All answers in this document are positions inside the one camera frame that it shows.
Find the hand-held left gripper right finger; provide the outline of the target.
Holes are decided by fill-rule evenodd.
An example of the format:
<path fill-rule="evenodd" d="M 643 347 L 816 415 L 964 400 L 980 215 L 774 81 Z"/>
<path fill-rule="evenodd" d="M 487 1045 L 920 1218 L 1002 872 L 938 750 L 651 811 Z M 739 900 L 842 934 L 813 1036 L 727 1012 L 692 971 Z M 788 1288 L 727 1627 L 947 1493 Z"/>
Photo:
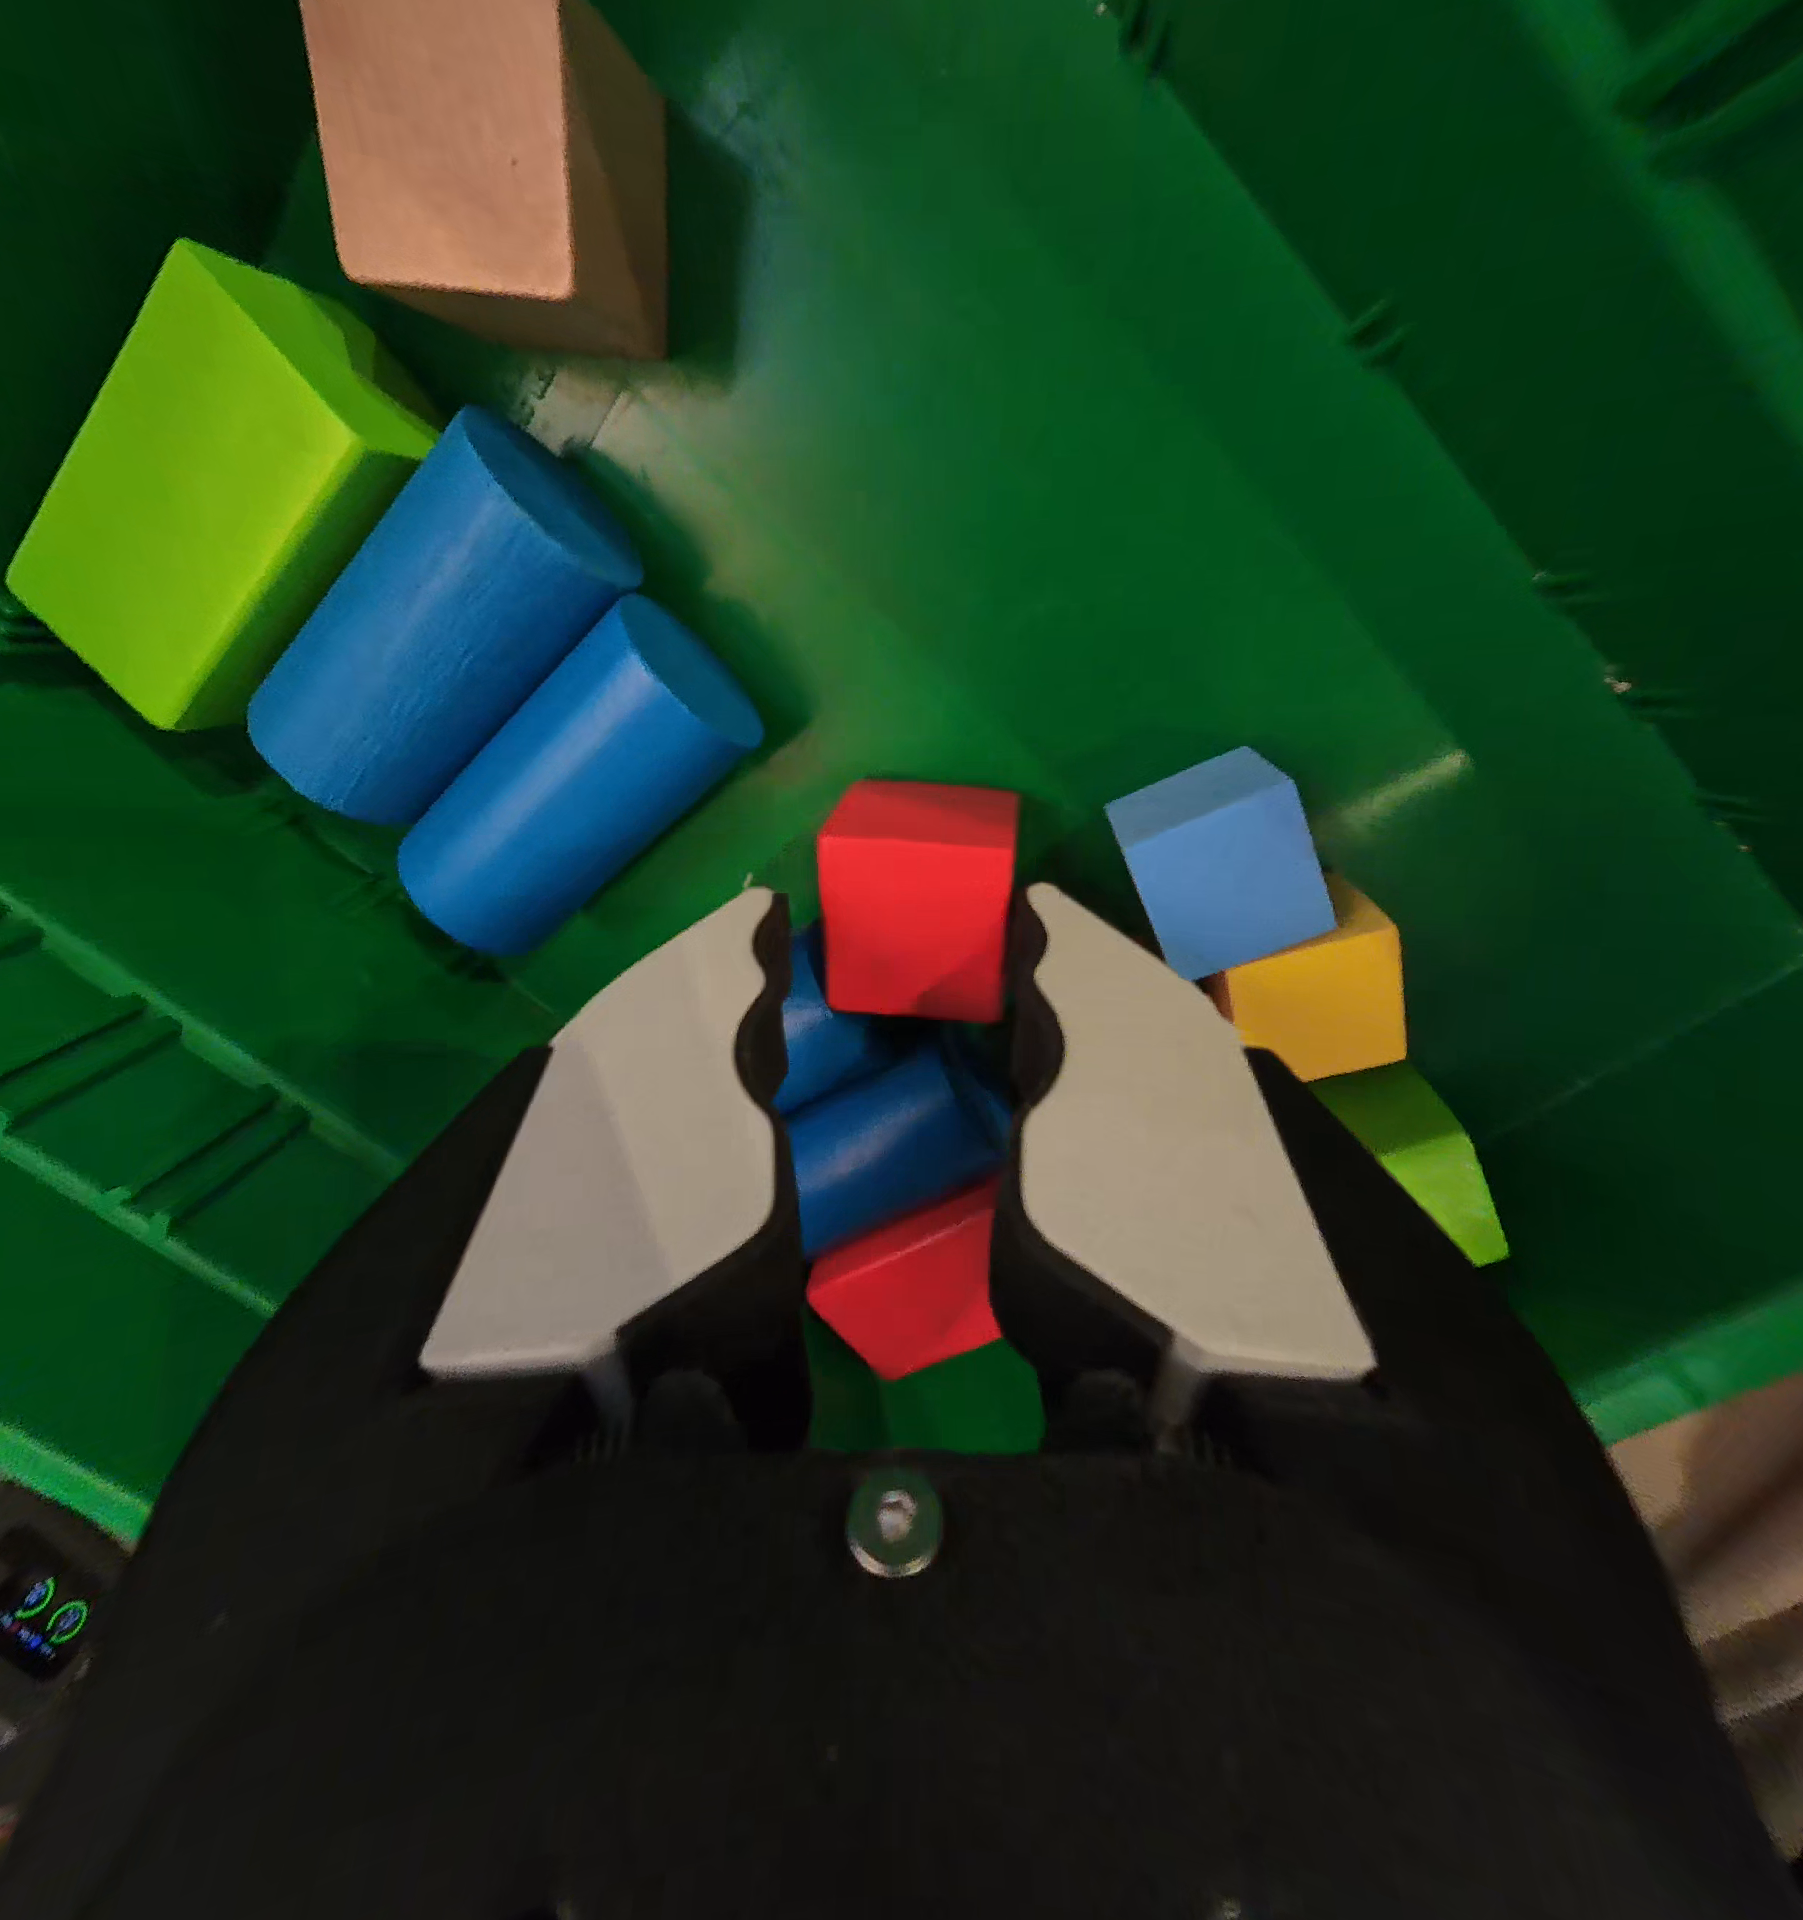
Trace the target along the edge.
<path fill-rule="evenodd" d="M 1010 915 L 992 1306 L 1050 1438 L 1190 1429 L 1217 1387 L 1359 1394 L 1376 1348 L 1236 1030 L 1052 880 Z"/>

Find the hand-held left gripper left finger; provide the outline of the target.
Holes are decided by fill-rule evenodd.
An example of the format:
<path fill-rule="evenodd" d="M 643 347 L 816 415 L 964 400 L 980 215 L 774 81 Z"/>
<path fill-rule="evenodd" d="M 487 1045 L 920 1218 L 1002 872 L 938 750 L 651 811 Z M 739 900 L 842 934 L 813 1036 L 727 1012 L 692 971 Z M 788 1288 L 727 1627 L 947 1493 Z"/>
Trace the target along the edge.
<path fill-rule="evenodd" d="M 423 1347 L 432 1382 L 574 1377 L 625 1427 L 700 1373 L 750 1441 L 809 1438 L 790 980 L 788 897 L 750 885 L 557 1033 Z"/>

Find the red wooden cube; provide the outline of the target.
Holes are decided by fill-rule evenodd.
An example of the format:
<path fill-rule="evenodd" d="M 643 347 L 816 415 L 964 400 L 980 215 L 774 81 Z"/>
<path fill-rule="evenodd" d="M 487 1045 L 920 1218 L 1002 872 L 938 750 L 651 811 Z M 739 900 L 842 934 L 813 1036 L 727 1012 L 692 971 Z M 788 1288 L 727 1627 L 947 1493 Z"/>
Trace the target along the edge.
<path fill-rule="evenodd" d="M 816 835 L 822 980 L 857 1016 L 994 1024 L 1020 829 L 1006 789 L 860 778 Z"/>

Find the green plastic bin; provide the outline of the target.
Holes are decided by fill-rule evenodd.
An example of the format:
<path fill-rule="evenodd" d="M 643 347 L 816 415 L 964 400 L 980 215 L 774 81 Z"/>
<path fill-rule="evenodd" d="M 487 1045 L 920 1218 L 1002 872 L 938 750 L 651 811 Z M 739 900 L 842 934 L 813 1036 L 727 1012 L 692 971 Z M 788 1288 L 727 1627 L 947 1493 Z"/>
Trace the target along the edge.
<path fill-rule="evenodd" d="M 673 344 L 351 291 L 295 4 L 0 4 L 0 1473 L 135 1533 L 267 1313 L 518 1049 L 866 775 L 1233 745 L 1401 926 L 1416 1065 L 1614 1441 L 1803 1369 L 1803 4 L 600 4 Z M 5 570 L 168 245 L 578 465 L 765 751 L 519 962 Z"/>

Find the small blue wooden cylinder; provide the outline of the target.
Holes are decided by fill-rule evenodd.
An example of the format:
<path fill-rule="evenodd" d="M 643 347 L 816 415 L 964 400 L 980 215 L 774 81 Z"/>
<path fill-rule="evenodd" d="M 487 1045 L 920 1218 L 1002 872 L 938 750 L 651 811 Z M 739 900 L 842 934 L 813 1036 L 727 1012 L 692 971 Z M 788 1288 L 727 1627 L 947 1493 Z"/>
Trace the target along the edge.
<path fill-rule="evenodd" d="M 781 1005 L 786 1074 L 775 1094 L 775 1109 L 784 1116 L 897 1063 L 906 1051 L 891 1024 L 830 1004 L 821 923 L 794 934 L 790 967 Z"/>
<path fill-rule="evenodd" d="M 826 1092 L 788 1119 L 805 1256 L 897 1221 L 1000 1169 L 1010 1100 L 947 1043 Z"/>

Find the yellow wooden cube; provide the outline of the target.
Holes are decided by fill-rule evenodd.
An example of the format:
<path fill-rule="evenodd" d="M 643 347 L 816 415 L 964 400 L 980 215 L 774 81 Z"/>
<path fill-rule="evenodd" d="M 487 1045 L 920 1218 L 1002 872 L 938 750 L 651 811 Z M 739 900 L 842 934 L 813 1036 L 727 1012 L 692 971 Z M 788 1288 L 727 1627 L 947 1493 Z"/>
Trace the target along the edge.
<path fill-rule="evenodd" d="M 1326 878 L 1332 930 L 1204 980 L 1242 1043 L 1273 1051 L 1305 1082 L 1409 1057 L 1401 930 L 1349 878 Z"/>

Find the small lime green wooden block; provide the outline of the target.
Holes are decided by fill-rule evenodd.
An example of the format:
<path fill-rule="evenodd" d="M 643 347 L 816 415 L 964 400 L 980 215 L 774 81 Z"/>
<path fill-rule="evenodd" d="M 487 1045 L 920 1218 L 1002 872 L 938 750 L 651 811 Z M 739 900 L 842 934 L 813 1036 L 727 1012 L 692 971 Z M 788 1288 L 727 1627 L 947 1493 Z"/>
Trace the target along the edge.
<path fill-rule="evenodd" d="M 1475 1268 L 1511 1253 L 1475 1143 L 1409 1062 L 1323 1075 L 1314 1091 Z"/>

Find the red wooden block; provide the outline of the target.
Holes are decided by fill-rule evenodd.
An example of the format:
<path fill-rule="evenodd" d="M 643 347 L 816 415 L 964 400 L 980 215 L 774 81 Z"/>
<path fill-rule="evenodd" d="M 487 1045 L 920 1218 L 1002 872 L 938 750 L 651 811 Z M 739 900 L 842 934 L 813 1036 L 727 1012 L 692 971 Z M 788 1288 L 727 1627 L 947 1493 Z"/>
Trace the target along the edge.
<path fill-rule="evenodd" d="M 990 1259 L 1002 1176 L 821 1254 L 809 1274 L 809 1308 L 879 1379 L 894 1382 L 1002 1339 Z"/>

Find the light blue wooden cube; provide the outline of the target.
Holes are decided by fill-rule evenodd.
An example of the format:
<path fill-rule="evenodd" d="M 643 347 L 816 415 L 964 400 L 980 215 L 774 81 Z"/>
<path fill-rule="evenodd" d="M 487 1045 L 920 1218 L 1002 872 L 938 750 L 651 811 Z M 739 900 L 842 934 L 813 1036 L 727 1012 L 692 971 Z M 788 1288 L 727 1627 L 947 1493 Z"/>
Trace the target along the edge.
<path fill-rule="evenodd" d="M 1296 781 L 1238 745 L 1105 803 L 1166 966 L 1186 980 L 1338 924 Z"/>

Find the large blue wooden cylinder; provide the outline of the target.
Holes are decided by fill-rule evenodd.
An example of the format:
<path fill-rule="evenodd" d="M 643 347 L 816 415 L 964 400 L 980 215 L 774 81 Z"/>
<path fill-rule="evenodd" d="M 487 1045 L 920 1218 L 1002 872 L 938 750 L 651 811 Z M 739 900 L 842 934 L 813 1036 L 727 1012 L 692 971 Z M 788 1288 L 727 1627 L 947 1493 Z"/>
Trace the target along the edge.
<path fill-rule="evenodd" d="M 261 683 L 247 737 L 304 799 L 410 826 L 643 584 L 578 468 L 468 404 Z"/>
<path fill-rule="evenodd" d="M 529 954 L 763 740 L 724 661 L 630 592 L 406 832 L 397 872 L 461 948 Z"/>

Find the beige cloth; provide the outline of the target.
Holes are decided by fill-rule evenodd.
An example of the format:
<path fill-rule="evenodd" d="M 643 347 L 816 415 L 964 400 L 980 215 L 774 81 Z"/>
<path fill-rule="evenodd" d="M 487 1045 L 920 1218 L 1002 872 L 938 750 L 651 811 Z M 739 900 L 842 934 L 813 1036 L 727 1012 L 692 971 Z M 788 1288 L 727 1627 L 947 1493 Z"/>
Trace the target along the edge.
<path fill-rule="evenodd" d="M 1803 1857 L 1803 1371 L 1611 1446 L 1754 1802 Z"/>

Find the black device with screen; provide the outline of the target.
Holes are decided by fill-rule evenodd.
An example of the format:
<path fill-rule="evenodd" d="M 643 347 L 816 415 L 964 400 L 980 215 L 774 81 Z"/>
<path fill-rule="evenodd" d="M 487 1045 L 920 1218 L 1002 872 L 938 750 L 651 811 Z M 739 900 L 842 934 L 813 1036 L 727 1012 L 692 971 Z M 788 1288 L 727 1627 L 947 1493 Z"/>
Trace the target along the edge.
<path fill-rule="evenodd" d="M 104 1533 L 0 1482 L 0 1747 L 40 1720 L 80 1672 L 116 1570 Z"/>

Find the large lime green wooden block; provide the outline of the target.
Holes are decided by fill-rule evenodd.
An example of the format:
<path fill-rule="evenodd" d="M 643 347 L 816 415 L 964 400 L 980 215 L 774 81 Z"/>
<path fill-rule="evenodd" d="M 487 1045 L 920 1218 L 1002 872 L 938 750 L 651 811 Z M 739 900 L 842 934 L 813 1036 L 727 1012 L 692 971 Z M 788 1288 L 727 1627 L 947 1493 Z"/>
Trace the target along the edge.
<path fill-rule="evenodd" d="M 142 721 L 242 721 L 439 433 L 358 314 L 176 238 L 5 585 Z"/>

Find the natural wooden block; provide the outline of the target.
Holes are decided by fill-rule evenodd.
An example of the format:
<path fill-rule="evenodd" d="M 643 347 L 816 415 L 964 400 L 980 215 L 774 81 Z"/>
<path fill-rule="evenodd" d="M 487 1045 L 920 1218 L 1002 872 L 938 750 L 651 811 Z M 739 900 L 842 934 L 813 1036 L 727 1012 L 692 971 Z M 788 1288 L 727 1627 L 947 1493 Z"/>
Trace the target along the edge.
<path fill-rule="evenodd" d="M 346 276 L 498 347 L 667 355 L 666 104 L 592 4 L 299 14 Z"/>

